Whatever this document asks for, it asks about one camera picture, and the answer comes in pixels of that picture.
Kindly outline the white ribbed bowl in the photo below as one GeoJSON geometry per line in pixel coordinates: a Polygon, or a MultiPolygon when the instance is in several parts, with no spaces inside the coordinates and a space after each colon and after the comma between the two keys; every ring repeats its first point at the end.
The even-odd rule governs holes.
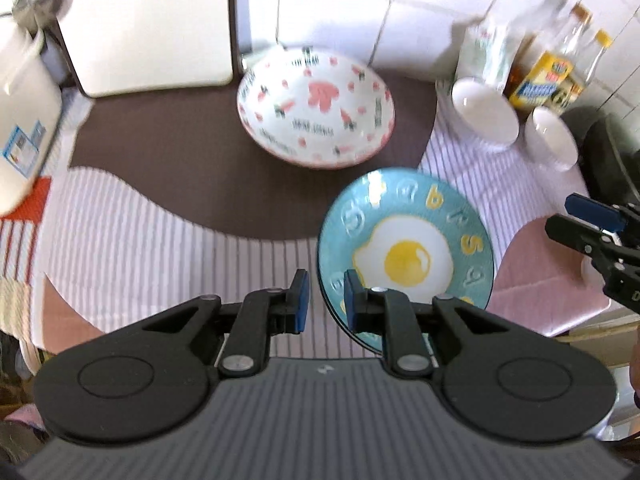
{"type": "Polygon", "coordinates": [[[574,167],[578,149],[565,122],[547,107],[536,107],[527,117],[524,144],[529,158],[539,166],[565,172],[574,167]]]}
{"type": "Polygon", "coordinates": [[[515,110],[495,89],[471,78],[457,80],[451,88],[454,131],[484,150],[510,148],[520,133],[515,110]]]}

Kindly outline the blue egg plate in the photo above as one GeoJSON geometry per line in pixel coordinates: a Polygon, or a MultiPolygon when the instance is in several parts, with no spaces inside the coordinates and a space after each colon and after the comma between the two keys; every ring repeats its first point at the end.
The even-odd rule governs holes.
{"type": "Polygon", "coordinates": [[[317,245],[319,286],[342,330],[344,274],[427,304],[446,292],[480,309],[496,274],[491,240],[474,206],[450,184],[407,168],[357,178],[337,196],[317,245]]]}

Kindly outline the pink rabbit carrot plate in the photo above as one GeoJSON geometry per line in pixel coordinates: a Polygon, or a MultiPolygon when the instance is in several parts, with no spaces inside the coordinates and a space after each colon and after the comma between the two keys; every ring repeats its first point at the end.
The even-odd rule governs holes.
{"type": "Polygon", "coordinates": [[[390,140],[396,118],[392,92],[377,73],[310,47],[256,62],[240,82],[236,108],[263,150],[311,169],[366,162],[390,140]]]}

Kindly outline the cooking wine bottle yellow label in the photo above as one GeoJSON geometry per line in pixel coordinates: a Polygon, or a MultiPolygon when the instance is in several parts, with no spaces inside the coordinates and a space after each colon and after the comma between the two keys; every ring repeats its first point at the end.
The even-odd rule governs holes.
{"type": "Polygon", "coordinates": [[[574,66],[578,46],[592,14],[576,3],[564,18],[544,28],[514,62],[506,97],[518,113],[546,102],[574,66]]]}

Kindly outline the white vinegar bottle yellow cap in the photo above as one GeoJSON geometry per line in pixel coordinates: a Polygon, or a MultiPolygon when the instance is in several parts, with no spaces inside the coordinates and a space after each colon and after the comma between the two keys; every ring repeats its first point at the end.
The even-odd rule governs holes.
{"type": "Polygon", "coordinates": [[[612,43],[612,37],[604,29],[599,29],[592,39],[578,49],[572,71],[559,86],[559,114],[573,105],[590,85],[600,59],[612,43]]]}

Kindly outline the striped table cover mat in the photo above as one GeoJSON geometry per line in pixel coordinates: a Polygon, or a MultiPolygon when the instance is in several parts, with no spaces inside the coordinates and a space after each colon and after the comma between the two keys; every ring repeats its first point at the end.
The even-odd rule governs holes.
{"type": "Polygon", "coordinates": [[[90,100],[63,115],[32,195],[1,220],[1,328],[52,353],[201,294],[239,300],[314,268],[326,211],[358,177],[419,169],[462,192],[489,231],[490,310],[546,335],[602,313],[582,257],[544,220],[584,189],[578,170],[537,168],[519,148],[489,154],[448,130],[441,84],[389,76],[388,143],[364,164],[314,171],[263,152],[231,88],[90,100]]]}

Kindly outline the white plastic bag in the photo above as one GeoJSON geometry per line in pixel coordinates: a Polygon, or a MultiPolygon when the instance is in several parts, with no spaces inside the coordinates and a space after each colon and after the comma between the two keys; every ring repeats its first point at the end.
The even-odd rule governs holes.
{"type": "Polygon", "coordinates": [[[568,0],[542,0],[515,18],[489,13],[465,29],[454,81],[470,78],[499,92],[526,46],[559,18],[568,0]]]}

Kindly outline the white cutting board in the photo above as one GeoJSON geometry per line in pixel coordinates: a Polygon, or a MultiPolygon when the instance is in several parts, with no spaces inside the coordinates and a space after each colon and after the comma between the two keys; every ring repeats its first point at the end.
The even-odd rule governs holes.
{"type": "Polygon", "coordinates": [[[230,0],[73,0],[58,27],[92,98],[224,86],[234,75],[230,0]]]}

